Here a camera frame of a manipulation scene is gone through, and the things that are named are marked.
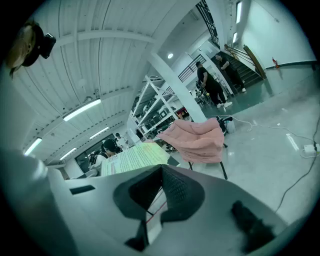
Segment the stair railing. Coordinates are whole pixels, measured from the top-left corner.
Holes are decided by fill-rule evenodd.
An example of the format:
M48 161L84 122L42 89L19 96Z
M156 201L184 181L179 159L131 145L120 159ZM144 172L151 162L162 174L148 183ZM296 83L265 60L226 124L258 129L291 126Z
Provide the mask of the stair railing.
M210 32L211 41L220 49L217 29L206 1L201 0L195 7L198 9L199 13L201 14L206 24L206 27Z
M254 66L254 69L256 73L262 78L266 79L266 73L264 72L262 66L260 65L259 61L255 57L255 55L252 53L252 51L249 49L248 46L244 45L243 49L245 52L232 48L228 46L227 44L224 45L224 49L228 51L235 59L239 60L239 58L245 60L246 62L252 64Z
M196 66L197 62L201 62L201 64L206 62L206 59L199 54L191 63L178 75L181 82L184 82L187 80L188 77L192 75L193 72L195 72L198 68Z

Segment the black pants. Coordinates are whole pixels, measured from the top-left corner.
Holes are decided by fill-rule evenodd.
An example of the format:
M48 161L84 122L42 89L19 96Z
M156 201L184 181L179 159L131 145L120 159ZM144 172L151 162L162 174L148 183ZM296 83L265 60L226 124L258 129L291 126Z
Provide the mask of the black pants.
M220 87L220 85L218 83L216 83L216 84L207 83L204 88L207 91L207 93L210 94L210 98L215 105L218 105L219 103L221 103L220 100L218 99L218 94L219 94L219 97L220 97L222 103L226 103L224 91L222 90L222 88Z
M229 72L229 73L227 73L227 75L234 85L240 85L241 89L245 88L245 85L242 82L242 79L241 79L237 70L235 70L234 72Z

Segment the power cord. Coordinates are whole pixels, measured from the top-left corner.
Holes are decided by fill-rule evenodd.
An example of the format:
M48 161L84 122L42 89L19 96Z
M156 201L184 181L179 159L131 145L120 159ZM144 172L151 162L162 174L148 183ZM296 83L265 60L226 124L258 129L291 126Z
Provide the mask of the power cord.
M316 155L315 155L315 156L302 156L301 153L300 153L300 156L302 156L303 158L313 158L313 161L312 161L312 164L310 165L309 170L307 171L307 173L305 173L304 175L302 175L295 183L293 183L293 185L291 185L289 188L287 188L287 189L285 190L285 192L283 193L283 196L282 196L282 198L281 198L280 204L279 204L278 208L275 210L275 212L277 212L277 211L279 210L279 208L281 207L283 201L284 201L284 198L285 198L285 196L286 196L286 193L287 193L290 189L292 189L300 180L302 180L305 176L307 176L307 175L310 173L312 167L313 167L314 164L315 164L315 161L316 161L317 156L318 156L318 153L317 153L317 152L318 152L318 149L317 149L317 143L316 143L316 141L315 141L315 137L316 137L316 134L317 134L317 132L318 132L318 126L319 126L319 122L320 122L320 116L319 116L319 118L318 118L318 121L316 122L315 132L314 132L314 134L313 134L313 136L312 136L312 139L311 139L311 138L308 138L308 137L296 135L294 132L292 132L291 130L289 130L288 128L285 128L285 127L271 127L271 126L265 126L265 125L259 125L259 124L253 124L253 125L252 125L252 124L251 124L250 122L248 122L248 121L239 120L239 119L237 119L237 118L235 118L235 117L233 117L232 115L229 115L229 114L228 114L228 115L218 115L218 116L221 116L221 117L232 117L233 119L235 119L235 120L237 120L237 121L239 121L239 122L248 123L249 125L251 125L251 128L248 129L247 132L250 132L250 131L253 129L254 126L260 126L260 127L266 127L266 128L272 128L272 129L283 129L283 130L289 131L290 133L292 133L293 135L295 135L295 136L297 136L297 137L301 137L301 138L304 138L304 139L307 139L307 140L310 140L310 141L313 142L314 150L315 150L315 152L316 152Z

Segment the pink cloth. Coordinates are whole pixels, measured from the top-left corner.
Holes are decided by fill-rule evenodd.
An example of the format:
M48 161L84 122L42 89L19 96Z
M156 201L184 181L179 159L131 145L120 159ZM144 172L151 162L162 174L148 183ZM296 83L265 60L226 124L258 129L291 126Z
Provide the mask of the pink cloth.
M175 147L187 162L222 161L225 136L215 118L210 118L204 123L175 120L168 129L157 136Z

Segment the red fire extinguisher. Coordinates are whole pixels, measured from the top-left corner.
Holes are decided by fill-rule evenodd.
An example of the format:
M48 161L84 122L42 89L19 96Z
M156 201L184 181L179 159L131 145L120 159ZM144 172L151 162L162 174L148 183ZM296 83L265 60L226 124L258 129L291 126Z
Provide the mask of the red fire extinguisher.
M278 69L279 68L279 65L278 65L278 62L274 59L274 57L272 57L272 61L275 65L275 68Z

